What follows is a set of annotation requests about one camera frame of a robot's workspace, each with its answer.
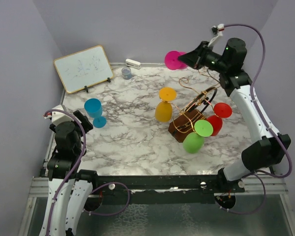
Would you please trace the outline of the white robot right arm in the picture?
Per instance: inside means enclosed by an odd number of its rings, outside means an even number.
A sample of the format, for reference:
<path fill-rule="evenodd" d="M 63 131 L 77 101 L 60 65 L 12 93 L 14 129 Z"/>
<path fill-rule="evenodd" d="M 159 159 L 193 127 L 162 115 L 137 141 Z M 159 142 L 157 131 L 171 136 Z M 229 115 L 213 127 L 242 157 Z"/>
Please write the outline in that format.
<path fill-rule="evenodd" d="M 251 172 L 279 164 L 291 139 L 271 123 L 257 100 L 252 80 L 242 69 L 247 54 L 245 42 L 239 38 L 229 39 L 222 55 L 212 49 L 209 42 L 202 41 L 195 50 L 179 56 L 178 60 L 193 69 L 206 66 L 218 72 L 221 87 L 248 126 L 252 145 L 241 153 L 240 160 L 218 171 L 216 187 L 221 192 L 228 192 L 235 181 Z"/>

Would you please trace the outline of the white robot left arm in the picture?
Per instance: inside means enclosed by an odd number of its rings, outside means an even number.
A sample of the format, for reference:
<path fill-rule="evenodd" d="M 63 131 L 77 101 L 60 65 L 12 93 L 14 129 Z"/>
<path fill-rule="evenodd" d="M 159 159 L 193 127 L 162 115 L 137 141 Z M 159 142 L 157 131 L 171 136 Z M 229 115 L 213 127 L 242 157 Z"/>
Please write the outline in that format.
<path fill-rule="evenodd" d="M 74 236 L 89 194 L 98 190 L 97 172 L 79 170 L 86 153 L 86 134 L 93 129 L 88 118 L 61 106 L 46 111 L 56 147 L 47 163 L 48 200 L 41 236 Z"/>

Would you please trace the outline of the blue plastic wine glass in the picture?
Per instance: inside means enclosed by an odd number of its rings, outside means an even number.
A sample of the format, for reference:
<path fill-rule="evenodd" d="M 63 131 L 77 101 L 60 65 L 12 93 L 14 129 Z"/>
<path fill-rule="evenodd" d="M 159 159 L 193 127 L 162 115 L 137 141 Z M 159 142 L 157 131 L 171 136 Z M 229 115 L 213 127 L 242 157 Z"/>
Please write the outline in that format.
<path fill-rule="evenodd" d="M 100 100 L 96 98 L 88 99 L 84 104 L 86 113 L 93 118 L 95 128 L 103 128 L 106 125 L 106 118 L 103 117 L 103 108 Z"/>

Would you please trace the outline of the magenta plastic wine glass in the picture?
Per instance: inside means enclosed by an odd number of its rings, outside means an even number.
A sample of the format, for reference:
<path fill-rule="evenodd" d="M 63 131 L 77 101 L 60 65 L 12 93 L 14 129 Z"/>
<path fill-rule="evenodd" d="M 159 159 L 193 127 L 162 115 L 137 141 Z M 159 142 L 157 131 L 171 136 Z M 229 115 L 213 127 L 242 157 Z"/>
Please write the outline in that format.
<path fill-rule="evenodd" d="M 170 51 L 166 54 L 164 59 L 165 66 L 170 70 L 183 70 L 187 65 L 178 60 L 179 56 L 186 54 L 186 52 Z"/>

